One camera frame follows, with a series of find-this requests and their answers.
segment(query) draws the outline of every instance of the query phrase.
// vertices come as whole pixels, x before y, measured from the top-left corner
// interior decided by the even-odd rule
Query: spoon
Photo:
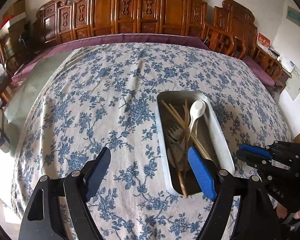
[[[197,100],[192,104],[192,106],[190,108],[191,121],[190,121],[190,124],[189,124],[189,137],[188,137],[188,140],[190,138],[190,134],[191,134],[191,131],[193,129],[193,125],[194,125],[195,121],[197,121],[197,119],[203,115],[205,110],[206,110],[206,103],[202,100]]]

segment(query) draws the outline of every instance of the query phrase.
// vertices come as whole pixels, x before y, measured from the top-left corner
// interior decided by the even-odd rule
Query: metal pin
[[[220,174],[221,176],[227,176],[227,175],[228,175],[228,171],[226,171],[226,170],[220,170],[220,171],[219,171],[219,174]]]
[[[77,177],[80,175],[80,171],[72,171],[71,176],[72,177]]]
[[[40,181],[45,182],[47,179],[48,179],[48,176],[47,176],[47,175],[43,175],[43,176],[40,178]]]
[[[253,181],[259,181],[259,177],[257,175],[252,175],[251,178]]]

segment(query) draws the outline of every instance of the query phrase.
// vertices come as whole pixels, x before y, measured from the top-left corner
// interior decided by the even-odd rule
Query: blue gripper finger
[[[188,161],[203,194],[214,201],[217,193],[214,190],[213,178],[204,165],[200,153],[194,147],[188,150]]]
[[[267,158],[268,160],[272,160],[272,156],[271,156],[270,152],[266,149],[261,148],[261,147],[253,146],[253,145],[249,145],[249,144],[244,143],[244,144],[240,145],[239,149],[240,150],[245,150],[245,151],[248,151],[248,152],[252,152],[252,153],[261,155],[261,156]]]

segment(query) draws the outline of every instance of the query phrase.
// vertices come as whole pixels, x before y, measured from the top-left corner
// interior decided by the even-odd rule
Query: carved wooden backrest
[[[34,26],[50,46],[119,33],[200,37],[206,11],[202,0],[52,0],[38,10]]]
[[[253,22],[253,13],[236,1],[224,0],[221,8],[214,8],[213,25],[245,40],[248,54],[254,49],[257,39],[258,28]]]

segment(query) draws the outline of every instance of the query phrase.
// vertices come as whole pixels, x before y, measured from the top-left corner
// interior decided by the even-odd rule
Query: tiled floor
[[[6,215],[9,214],[9,212],[7,213],[5,209],[11,205],[10,188],[14,167],[14,155],[19,137],[27,115],[41,89],[70,53],[71,51],[62,52],[41,60],[32,70],[28,79],[22,84],[21,88],[15,93],[4,111],[9,121],[7,136],[10,139],[11,150],[9,153],[4,153],[0,150],[0,223],[2,224],[2,221],[6,222],[2,227],[8,234],[11,232],[9,236],[12,239],[18,238],[16,237],[18,234],[16,235],[15,223],[17,223],[18,231],[20,227],[18,223],[21,221],[15,220],[12,215]]]

